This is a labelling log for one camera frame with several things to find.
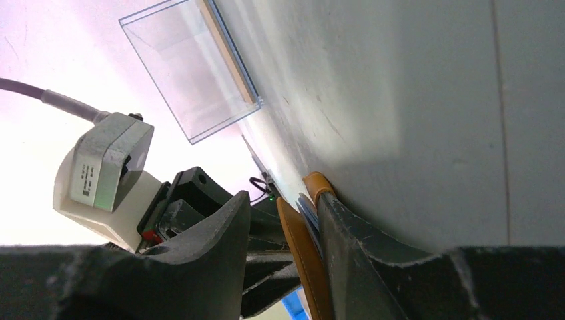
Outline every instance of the clear plastic container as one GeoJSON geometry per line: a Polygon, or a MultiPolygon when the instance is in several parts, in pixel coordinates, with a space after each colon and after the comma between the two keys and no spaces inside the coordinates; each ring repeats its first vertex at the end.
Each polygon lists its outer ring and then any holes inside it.
{"type": "Polygon", "coordinates": [[[191,144],[261,108],[212,0],[165,1],[119,22],[191,144]]]}

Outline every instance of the white wall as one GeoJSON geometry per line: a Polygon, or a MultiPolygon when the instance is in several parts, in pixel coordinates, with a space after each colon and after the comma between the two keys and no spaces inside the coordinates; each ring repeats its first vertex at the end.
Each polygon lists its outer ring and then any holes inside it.
{"type": "MultiPolygon", "coordinates": [[[[155,126],[145,169],[161,181],[201,166],[230,192],[258,175],[232,126],[190,146],[118,19],[158,1],[3,1],[0,77],[52,89],[99,109],[139,112],[155,126]]],[[[0,91],[0,245],[102,243],[51,209],[57,168],[91,125],[33,99],[0,91]]]]}

